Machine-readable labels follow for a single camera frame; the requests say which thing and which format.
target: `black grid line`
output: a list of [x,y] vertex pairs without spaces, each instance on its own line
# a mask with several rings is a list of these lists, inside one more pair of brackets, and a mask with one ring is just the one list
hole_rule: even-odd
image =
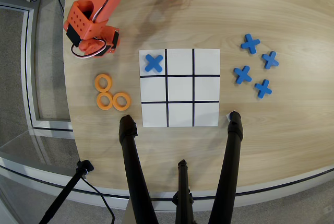
[[193,49],[193,126],[195,126],[195,49]]
[[165,49],[165,78],[166,78],[166,121],[167,121],[167,127],[169,127],[167,49]]
[[[166,101],[142,101],[141,104],[166,104],[166,122],[169,127],[169,104],[193,104],[192,126],[195,126],[195,103],[219,103],[219,100],[195,100],[195,77],[220,77],[220,74],[195,74],[195,49],[192,49],[193,74],[168,75],[167,49],[165,49],[165,75],[140,75],[140,78],[165,78]],[[193,78],[193,100],[192,101],[169,101],[168,100],[168,78],[169,77],[192,77]]]
[[141,75],[141,78],[156,78],[156,77],[220,77],[219,74],[169,74],[169,75]]
[[[185,104],[185,103],[219,103],[219,100],[168,101],[168,104]],[[142,101],[141,104],[167,104],[167,102],[166,101]]]

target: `blue x piece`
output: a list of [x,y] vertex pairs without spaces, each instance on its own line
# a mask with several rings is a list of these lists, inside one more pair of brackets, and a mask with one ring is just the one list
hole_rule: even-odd
[[263,82],[262,82],[262,85],[256,83],[255,84],[255,88],[256,89],[259,89],[259,93],[257,95],[257,97],[259,97],[260,99],[262,99],[265,94],[272,94],[272,91],[268,88],[268,85],[269,85],[269,80],[267,79],[264,79]]
[[246,43],[241,44],[241,48],[242,49],[248,48],[251,54],[256,53],[255,46],[261,43],[260,40],[253,40],[252,35],[250,34],[246,34],[245,38],[246,38]]
[[236,79],[237,84],[241,84],[244,80],[251,82],[252,78],[248,75],[248,72],[250,70],[249,66],[244,66],[244,68],[241,70],[239,68],[235,68],[234,72],[239,75],[239,77]]
[[272,66],[278,66],[278,61],[275,60],[276,52],[271,52],[269,55],[264,54],[262,58],[267,61],[265,65],[265,69],[270,69]]
[[158,57],[153,58],[150,54],[148,54],[146,55],[146,59],[149,64],[145,67],[145,71],[149,72],[155,68],[158,73],[162,72],[162,67],[159,65],[159,63],[163,60],[162,55],[158,55]]

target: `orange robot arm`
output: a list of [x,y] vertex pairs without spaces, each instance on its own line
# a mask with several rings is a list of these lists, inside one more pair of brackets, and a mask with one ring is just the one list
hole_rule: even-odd
[[[102,56],[114,52],[118,45],[119,29],[106,26],[111,13],[121,0],[78,0],[69,11],[64,29],[70,38],[72,52],[80,58]],[[79,47],[84,56],[73,49]]]

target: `wooden table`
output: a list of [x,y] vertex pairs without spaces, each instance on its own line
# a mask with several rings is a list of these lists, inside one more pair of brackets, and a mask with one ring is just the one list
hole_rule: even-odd
[[[66,0],[65,17],[75,0]],[[80,60],[64,32],[66,91],[80,158],[96,185],[127,189],[119,121],[137,123],[136,145],[148,189],[177,191],[177,163],[188,162],[192,190],[217,188],[227,137],[226,114],[242,116],[238,186],[270,182],[334,163],[334,0],[122,0],[109,25],[121,29],[114,54]],[[255,55],[241,50],[246,33],[261,40]],[[219,127],[143,128],[139,50],[221,49]],[[277,52],[279,67],[261,55]],[[233,69],[249,65],[253,82],[235,84]],[[111,93],[126,91],[126,112],[100,110],[94,79],[113,78]],[[273,94],[257,98],[256,82]]]

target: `black tripod leg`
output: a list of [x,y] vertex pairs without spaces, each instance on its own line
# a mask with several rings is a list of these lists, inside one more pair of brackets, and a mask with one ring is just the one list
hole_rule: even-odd
[[83,176],[84,174],[87,174],[88,172],[93,171],[93,170],[94,170],[94,167],[92,166],[92,164],[88,160],[84,160],[83,162],[78,162],[78,168],[77,168],[76,174],[67,183],[67,185],[64,187],[64,189],[61,191],[61,193],[57,196],[57,198],[54,200],[54,202],[51,204],[51,206],[45,212],[42,220],[40,221],[40,224],[46,224],[53,218],[53,216],[56,214],[58,209],[61,207],[61,205],[64,202],[64,200],[66,199],[66,197],[70,194],[72,189],[78,183],[81,176]]
[[194,224],[193,196],[188,185],[187,162],[182,160],[178,163],[178,192],[173,197],[176,205],[176,224]]
[[232,112],[230,119],[224,162],[209,224],[227,224],[232,220],[243,128],[240,114]]
[[136,123],[130,115],[127,115],[120,122],[120,143],[136,222],[137,224],[158,224],[141,170],[135,136],[138,136]]

